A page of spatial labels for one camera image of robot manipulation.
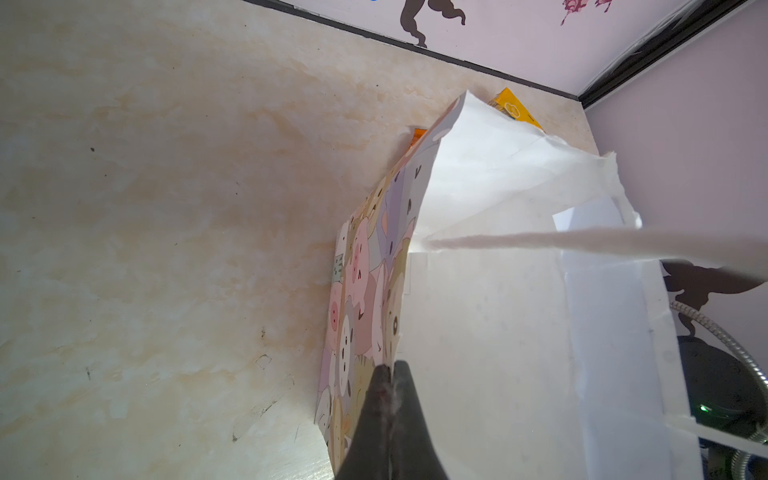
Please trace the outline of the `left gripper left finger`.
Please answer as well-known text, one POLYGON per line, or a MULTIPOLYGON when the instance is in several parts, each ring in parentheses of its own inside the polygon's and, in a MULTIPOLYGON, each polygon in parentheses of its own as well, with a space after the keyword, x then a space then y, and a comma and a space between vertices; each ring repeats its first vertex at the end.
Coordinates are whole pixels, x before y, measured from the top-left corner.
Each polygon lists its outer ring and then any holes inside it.
POLYGON ((382 364, 373 371, 350 448, 336 479, 390 478, 392 402, 391 370, 382 364))

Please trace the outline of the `white paper gift bag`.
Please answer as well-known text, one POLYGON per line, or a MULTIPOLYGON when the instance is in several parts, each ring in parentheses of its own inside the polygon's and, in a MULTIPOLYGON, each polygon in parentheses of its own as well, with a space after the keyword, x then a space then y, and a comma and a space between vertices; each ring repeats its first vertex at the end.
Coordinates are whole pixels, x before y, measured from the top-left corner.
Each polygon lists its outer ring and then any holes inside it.
POLYGON ((643 225, 614 155, 456 98, 341 227, 315 422, 339 470, 376 367, 415 377, 452 479, 698 479, 667 288, 764 241, 643 225))

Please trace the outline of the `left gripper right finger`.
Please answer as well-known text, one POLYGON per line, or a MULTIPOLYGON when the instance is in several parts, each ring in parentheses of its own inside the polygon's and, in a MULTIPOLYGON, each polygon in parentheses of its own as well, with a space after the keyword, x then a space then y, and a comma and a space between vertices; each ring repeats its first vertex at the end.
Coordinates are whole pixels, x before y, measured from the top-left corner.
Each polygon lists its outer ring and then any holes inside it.
POLYGON ((433 446, 415 381, 406 361, 394 363, 392 388, 391 478, 446 480, 448 475, 433 446))

